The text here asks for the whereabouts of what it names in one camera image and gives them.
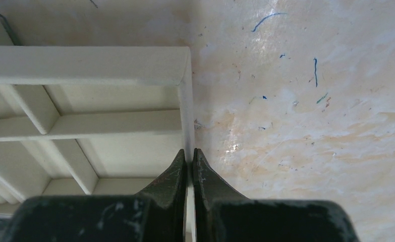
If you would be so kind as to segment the beige four-compartment tray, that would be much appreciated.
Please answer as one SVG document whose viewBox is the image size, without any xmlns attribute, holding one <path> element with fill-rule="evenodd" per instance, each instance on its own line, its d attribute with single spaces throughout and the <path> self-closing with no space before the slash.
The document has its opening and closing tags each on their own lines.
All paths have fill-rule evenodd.
<svg viewBox="0 0 395 242">
<path fill-rule="evenodd" d="M 188 47 L 0 46 L 2 241 L 143 241 L 192 124 Z"/>
</svg>

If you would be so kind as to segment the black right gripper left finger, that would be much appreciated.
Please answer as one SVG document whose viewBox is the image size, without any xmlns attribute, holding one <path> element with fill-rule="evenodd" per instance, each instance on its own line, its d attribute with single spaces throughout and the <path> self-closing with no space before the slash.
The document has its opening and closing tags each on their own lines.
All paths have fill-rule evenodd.
<svg viewBox="0 0 395 242">
<path fill-rule="evenodd" d="M 185 240 L 187 164 L 183 149 L 161 175 L 136 195 L 148 201 L 143 241 Z"/>
</svg>

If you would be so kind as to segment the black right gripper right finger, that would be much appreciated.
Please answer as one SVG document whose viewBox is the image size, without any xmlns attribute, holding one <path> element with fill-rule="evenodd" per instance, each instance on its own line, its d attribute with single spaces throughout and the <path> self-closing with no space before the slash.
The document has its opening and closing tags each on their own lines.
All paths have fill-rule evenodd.
<svg viewBox="0 0 395 242">
<path fill-rule="evenodd" d="M 203 151 L 194 149 L 192 183 L 195 197 L 196 241 L 210 241 L 211 209 L 214 203 L 247 200 L 209 165 Z"/>
</svg>

